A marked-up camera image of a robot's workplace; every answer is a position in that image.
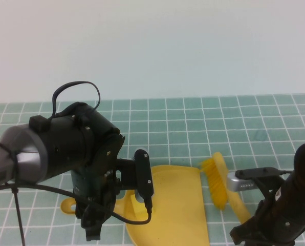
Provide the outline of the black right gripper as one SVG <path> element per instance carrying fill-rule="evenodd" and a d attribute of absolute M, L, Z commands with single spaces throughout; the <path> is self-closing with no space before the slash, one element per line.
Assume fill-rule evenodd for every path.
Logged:
<path fill-rule="evenodd" d="M 233 243 L 294 242 L 305 232 L 305 194 L 271 194 L 254 216 L 230 231 Z"/>

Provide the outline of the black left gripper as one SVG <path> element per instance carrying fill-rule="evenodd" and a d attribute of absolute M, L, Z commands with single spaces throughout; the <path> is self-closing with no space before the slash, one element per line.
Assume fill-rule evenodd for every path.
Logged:
<path fill-rule="evenodd" d="M 76 196 L 113 210 L 116 196 L 120 193 L 120 181 L 116 176 L 116 164 L 107 167 L 72 165 L 73 192 Z M 76 217 L 81 220 L 87 241 L 101 239 L 102 224 L 110 214 L 93 205 L 76 199 Z"/>

